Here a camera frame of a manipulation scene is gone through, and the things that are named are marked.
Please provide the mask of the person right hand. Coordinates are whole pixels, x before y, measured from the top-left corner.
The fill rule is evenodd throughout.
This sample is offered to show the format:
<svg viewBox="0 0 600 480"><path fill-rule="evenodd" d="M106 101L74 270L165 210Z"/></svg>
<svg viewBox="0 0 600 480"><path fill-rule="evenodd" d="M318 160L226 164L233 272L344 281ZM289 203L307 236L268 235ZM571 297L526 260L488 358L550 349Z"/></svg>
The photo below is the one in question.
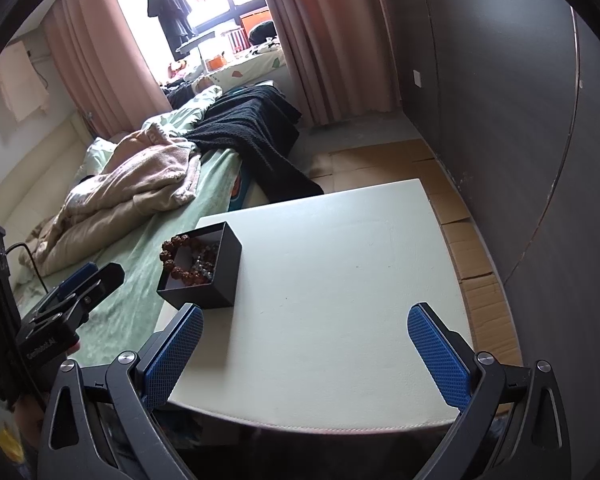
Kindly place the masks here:
<svg viewBox="0 0 600 480"><path fill-rule="evenodd" d="M50 400L51 391L50 378L45 377L42 389L34 391L33 388L27 388L23 394L18 396L12 407L14 421L31 462L38 458L46 405Z"/></svg>

